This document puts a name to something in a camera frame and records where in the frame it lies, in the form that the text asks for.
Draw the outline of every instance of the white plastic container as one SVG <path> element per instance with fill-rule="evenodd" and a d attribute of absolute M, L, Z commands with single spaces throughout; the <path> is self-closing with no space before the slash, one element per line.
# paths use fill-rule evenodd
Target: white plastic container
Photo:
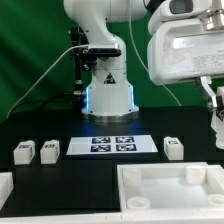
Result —
<path fill-rule="evenodd" d="M 13 152 L 15 165 L 27 165 L 35 155 L 35 143 L 33 141 L 20 142 Z"/>
<path fill-rule="evenodd" d="M 55 164 L 60 154 L 59 141 L 46 141 L 40 150 L 41 164 Z"/>

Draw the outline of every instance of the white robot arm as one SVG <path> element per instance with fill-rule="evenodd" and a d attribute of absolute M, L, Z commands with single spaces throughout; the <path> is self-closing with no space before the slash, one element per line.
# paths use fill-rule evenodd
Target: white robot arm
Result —
<path fill-rule="evenodd" d="M 224 149 L 224 88 L 217 95 L 212 78 L 224 77 L 224 1 L 166 0 L 149 22 L 150 77 L 157 85 L 195 81 L 214 111 L 216 145 Z"/>
<path fill-rule="evenodd" d="M 128 21 L 129 0 L 64 0 L 64 8 L 87 36 L 87 54 L 97 57 L 87 88 L 87 105 L 82 110 L 84 117 L 94 121 L 133 117 L 138 107 L 127 81 L 126 45 L 106 27 L 107 22 Z M 146 13 L 142 1 L 132 0 L 132 19 L 142 18 Z"/>

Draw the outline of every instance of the white block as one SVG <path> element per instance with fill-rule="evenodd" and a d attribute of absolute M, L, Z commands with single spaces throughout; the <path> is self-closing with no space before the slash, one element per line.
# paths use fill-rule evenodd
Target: white block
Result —
<path fill-rule="evenodd" d="M 13 190 L 12 173 L 0 173 L 0 210 Z"/>
<path fill-rule="evenodd" d="M 186 181 L 189 184 L 204 184 L 206 179 L 206 168 L 202 165 L 190 165 L 186 169 Z"/>
<path fill-rule="evenodd" d="M 35 143 L 33 141 L 20 142 L 13 153 L 15 165 L 30 164 L 35 155 Z"/>
<path fill-rule="evenodd" d="M 184 147 L 178 138 L 164 138 L 164 151 L 169 160 L 184 159 Z"/>
<path fill-rule="evenodd" d="M 41 164 L 55 164 L 60 154 L 59 141 L 52 140 L 44 143 L 40 150 Z"/>

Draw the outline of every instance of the wire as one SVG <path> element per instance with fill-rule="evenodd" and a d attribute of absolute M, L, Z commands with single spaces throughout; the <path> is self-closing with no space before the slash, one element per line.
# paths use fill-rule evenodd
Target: wire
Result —
<path fill-rule="evenodd" d="M 68 50 L 66 50 L 49 68 L 48 70 L 33 84 L 33 86 L 31 86 L 31 88 L 20 98 L 16 101 L 16 103 L 11 107 L 11 109 L 9 110 L 7 117 L 8 118 L 11 114 L 11 111 L 14 109 L 14 107 L 16 107 L 22 100 L 24 100 L 24 98 L 42 81 L 42 79 L 45 78 L 45 76 L 48 75 L 48 73 L 59 63 L 59 61 L 71 50 L 76 49 L 76 48 L 85 48 L 87 47 L 88 44 L 86 45 L 80 45 L 80 46 L 75 46 L 75 47 L 71 47 Z"/>
<path fill-rule="evenodd" d="M 15 112 L 15 110 L 17 110 L 18 108 L 22 107 L 22 106 L 25 106 L 25 105 L 29 105 L 29 104 L 35 104 L 35 103 L 66 103 L 66 102 L 74 102 L 74 100 L 57 100 L 57 101 L 46 101 L 46 100 L 35 100 L 35 101 L 28 101 L 28 102 L 25 102 L 25 103 L 21 103 L 21 104 L 18 104 L 17 106 L 15 106 L 13 108 L 13 110 L 11 111 L 11 113 L 9 114 L 9 117 L 12 116 L 12 114 Z"/>
<path fill-rule="evenodd" d="M 55 100 L 60 99 L 60 98 L 65 97 L 65 96 L 74 96 L 74 93 L 63 93 L 63 94 L 59 94 L 59 95 L 53 96 L 50 99 L 48 99 L 45 102 L 43 102 L 43 104 L 40 105 L 37 108 L 37 110 L 42 110 L 47 104 L 49 104 L 51 102 L 54 102 Z"/>
<path fill-rule="evenodd" d="M 149 74 L 149 70 L 148 68 L 145 66 L 144 62 L 142 61 L 139 53 L 138 53 L 138 50 L 137 50 L 137 47 L 136 47 L 136 44 L 135 44 L 135 40 L 134 40 L 134 36 L 133 36 L 133 31 L 132 31 L 132 23 L 131 23 L 131 1 L 132 0 L 129 0 L 129 31 L 130 31 L 130 36 L 131 36 L 131 42 L 132 42 L 132 46 L 134 48 L 134 51 L 136 53 L 136 56 L 138 57 L 140 63 L 142 64 L 143 68 L 146 70 L 146 72 Z M 163 88 L 174 98 L 174 100 L 176 101 L 176 103 L 179 105 L 179 106 L 182 106 L 180 101 L 177 99 L 177 97 L 171 92 L 170 89 L 168 89 L 165 85 L 162 85 Z"/>

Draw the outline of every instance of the white box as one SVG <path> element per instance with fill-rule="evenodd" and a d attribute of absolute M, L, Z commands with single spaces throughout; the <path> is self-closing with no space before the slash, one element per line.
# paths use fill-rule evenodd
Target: white box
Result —
<path fill-rule="evenodd" d="M 20 142 L 13 153 L 15 165 L 30 164 L 35 155 L 35 143 L 33 141 Z"/>
<path fill-rule="evenodd" d="M 0 173 L 0 210 L 13 190 L 12 173 Z"/>
<path fill-rule="evenodd" d="M 59 141 L 46 141 L 40 150 L 41 164 L 55 164 L 60 154 Z"/>
<path fill-rule="evenodd" d="M 184 147 L 178 138 L 164 138 L 164 152 L 169 160 L 184 159 Z"/>

